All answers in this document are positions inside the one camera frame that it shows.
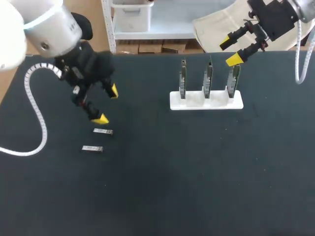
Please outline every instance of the cardboard box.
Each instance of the cardboard box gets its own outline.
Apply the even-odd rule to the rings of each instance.
[[[183,54],[188,40],[186,39],[168,39],[162,45],[163,53]]]
[[[138,54],[139,40],[117,40],[116,52],[117,54]]]
[[[163,40],[141,40],[139,43],[139,53],[161,53]]]
[[[185,48],[185,54],[197,53],[204,53],[204,50],[202,49],[202,47],[200,46],[196,39],[189,40]]]

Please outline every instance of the beige fabric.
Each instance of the beige fabric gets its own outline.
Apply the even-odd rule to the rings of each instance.
[[[206,17],[193,21],[195,37],[206,52],[221,52],[220,44],[227,34],[244,26],[244,19],[249,19],[250,7],[247,0],[236,0],[231,6]],[[302,23],[302,36],[305,37],[313,28],[315,21]],[[247,33],[225,52],[236,52],[255,43],[255,35]],[[297,26],[274,42],[268,41],[267,51],[289,50],[296,44]]]

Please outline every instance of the wooden floor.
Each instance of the wooden floor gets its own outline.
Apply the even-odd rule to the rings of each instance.
[[[94,37],[90,41],[94,50],[108,50],[108,40],[104,23],[103,10],[100,0],[65,0],[66,6],[72,12],[86,16],[92,23]],[[37,54],[36,49],[29,44],[28,54]],[[16,69],[0,74],[0,102],[2,101]]]

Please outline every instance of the white shelf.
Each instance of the white shelf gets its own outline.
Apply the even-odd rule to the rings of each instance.
[[[156,0],[152,8],[151,30],[148,32],[121,32],[114,25],[116,39],[190,39],[195,38],[192,21],[224,9],[233,0],[217,1],[220,3],[174,2]]]

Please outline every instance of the black table surface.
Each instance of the black table surface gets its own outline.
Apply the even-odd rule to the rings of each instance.
[[[229,56],[212,54],[213,89]],[[34,73],[48,143],[29,158],[0,153],[0,235],[315,235],[315,61],[298,86],[293,52],[258,53],[242,66],[243,110],[171,111],[182,58],[115,56],[119,99],[100,86],[89,96],[114,137],[92,133],[66,82]],[[188,90],[201,89],[208,58],[186,56]],[[2,147],[41,141],[23,77],[44,61],[28,58],[1,104]]]

